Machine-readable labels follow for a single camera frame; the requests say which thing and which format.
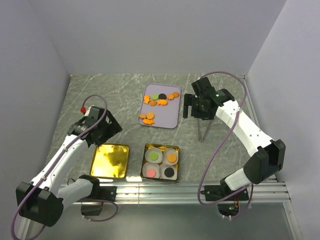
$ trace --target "gray marble tabletop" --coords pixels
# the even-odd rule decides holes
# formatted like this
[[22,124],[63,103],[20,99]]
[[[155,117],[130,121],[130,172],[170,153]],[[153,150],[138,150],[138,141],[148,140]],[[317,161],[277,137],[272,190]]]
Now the gray marble tabletop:
[[[63,107],[49,150],[47,162],[54,156],[62,145],[69,127],[78,121],[82,114],[80,107],[83,100],[91,94],[104,96],[108,109],[115,116],[123,130],[108,143],[126,144],[130,147],[127,176],[139,176],[146,143],[174,145],[180,147],[179,177],[180,182],[199,181],[213,151],[223,139],[229,128],[219,119],[214,119],[204,142],[198,141],[197,120],[193,117],[183,119],[183,97],[180,98],[178,126],[165,129],[138,124],[138,115],[146,84],[159,83],[176,85],[181,88],[181,95],[193,94],[191,83],[200,74],[75,74],[65,96]],[[217,74],[210,77],[211,84],[216,89],[226,88],[239,101],[243,97],[242,86],[232,77]],[[98,98],[92,98],[87,106],[103,104]],[[249,115],[249,105],[245,102],[242,107]],[[200,122],[202,133],[207,121]],[[89,174],[95,146],[92,145],[77,160],[66,179],[77,179],[80,175]],[[219,181],[223,177],[241,168],[249,159],[249,155],[232,134],[221,148],[213,161],[206,181]]]

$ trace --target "gold tray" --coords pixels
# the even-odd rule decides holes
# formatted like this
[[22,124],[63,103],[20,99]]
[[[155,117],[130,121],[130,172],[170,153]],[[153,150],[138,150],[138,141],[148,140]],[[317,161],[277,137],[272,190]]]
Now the gold tray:
[[[151,148],[158,148],[161,150],[161,152],[164,152],[165,149],[174,149],[177,151],[178,153],[178,162],[173,165],[173,167],[176,168],[177,170],[177,176],[176,176],[176,180],[171,180],[171,179],[162,179],[161,177],[160,178],[153,178],[153,177],[146,177],[146,176],[143,176],[142,174],[142,168],[144,166],[145,163],[147,163],[147,160],[146,160],[146,157],[145,157],[145,154],[146,154],[146,151],[151,149]],[[179,166],[179,155],[180,155],[180,148],[178,146],[170,146],[170,145],[160,145],[160,144],[153,144],[153,143],[147,143],[145,146],[144,146],[144,152],[143,152],[143,160],[142,160],[142,165],[141,165],[141,171],[140,171],[140,176],[143,178],[143,179],[149,179],[149,180],[155,180],[155,181],[161,181],[161,182],[177,182],[178,181],[178,177],[179,177],[179,171],[178,171],[178,166]]]
[[94,151],[90,175],[102,179],[123,179],[129,161],[129,146],[105,143]]

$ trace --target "black wire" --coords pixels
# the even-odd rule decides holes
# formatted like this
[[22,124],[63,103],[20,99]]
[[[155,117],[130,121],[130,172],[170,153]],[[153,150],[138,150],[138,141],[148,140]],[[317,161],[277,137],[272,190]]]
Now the black wire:
[[72,180],[73,182],[75,182],[76,180],[74,180],[73,178],[69,178],[68,181],[66,182],[67,185],[69,185],[69,181]]

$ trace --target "orange food item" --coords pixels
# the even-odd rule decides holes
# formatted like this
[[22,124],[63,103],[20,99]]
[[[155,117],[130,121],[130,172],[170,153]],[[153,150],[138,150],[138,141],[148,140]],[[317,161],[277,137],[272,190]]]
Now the orange food item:
[[174,163],[177,160],[177,156],[174,153],[170,153],[166,159],[169,163]]
[[139,118],[141,118],[141,119],[146,119],[146,118],[147,118],[147,115],[144,114],[144,113],[140,113],[140,114],[139,114]]
[[180,96],[180,94],[178,92],[174,92],[174,93],[172,93],[172,95],[173,95],[174,98],[177,98],[177,97]]
[[143,97],[143,102],[144,102],[145,104],[148,104],[148,103],[150,102],[150,97],[149,97],[149,95],[144,95],[144,97]]
[[160,99],[158,101],[156,101],[158,103],[158,105],[162,105],[162,106],[165,106],[168,104],[167,100],[164,100],[164,99]]
[[155,101],[155,100],[151,100],[150,101],[150,106],[151,107],[154,107],[154,106],[156,106],[157,105],[157,102]]
[[153,113],[153,112],[148,112],[147,114],[146,114],[146,118],[147,119],[154,119],[155,118],[155,114]]
[[173,94],[168,94],[168,95],[166,96],[166,98],[169,99],[169,100],[172,100],[172,99],[174,99],[175,97],[174,97]]
[[144,124],[147,124],[147,125],[152,125],[152,124],[154,124],[155,122],[154,122],[154,120],[153,119],[143,119],[143,123]]

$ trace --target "wall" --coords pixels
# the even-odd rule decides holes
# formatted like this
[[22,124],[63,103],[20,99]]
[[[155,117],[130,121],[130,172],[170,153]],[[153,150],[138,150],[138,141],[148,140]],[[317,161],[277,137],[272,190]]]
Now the wall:
[[261,126],[286,143],[285,180],[307,240],[319,239],[320,1],[288,0],[248,74]]
[[11,239],[16,187],[44,166],[69,76],[29,2],[0,6],[0,233]]
[[29,0],[72,74],[247,74],[286,0]]

